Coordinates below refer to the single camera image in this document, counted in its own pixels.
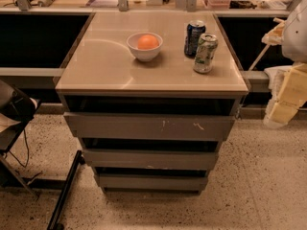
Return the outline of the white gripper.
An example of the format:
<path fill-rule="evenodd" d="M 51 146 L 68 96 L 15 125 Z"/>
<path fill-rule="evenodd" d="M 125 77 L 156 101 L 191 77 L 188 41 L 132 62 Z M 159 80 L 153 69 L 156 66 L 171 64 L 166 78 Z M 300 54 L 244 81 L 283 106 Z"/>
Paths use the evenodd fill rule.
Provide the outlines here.
<path fill-rule="evenodd" d="M 276 20 L 277 25 L 264 34 L 261 41 L 267 45 L 281 45 L 284 20 Z M 284 74 L 284 80 L 277 95 L 278 102 L 269 100 L 263 123 L 269 128 L 286 126 L 307 102 L 307 64 L 297 62 Z"/>

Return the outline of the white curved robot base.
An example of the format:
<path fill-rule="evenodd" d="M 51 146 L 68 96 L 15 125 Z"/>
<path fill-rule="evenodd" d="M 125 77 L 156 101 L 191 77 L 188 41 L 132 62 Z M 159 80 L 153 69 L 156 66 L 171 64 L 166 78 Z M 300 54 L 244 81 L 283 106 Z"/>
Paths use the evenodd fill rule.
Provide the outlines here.
<path fill-rule="evenodd" d="M 273 90 L 280 86 L 284 80 L 284 73 L 290 69 L 291 65 L 266 68 L 264 72 L 269 77 L 269 89 Z"/>

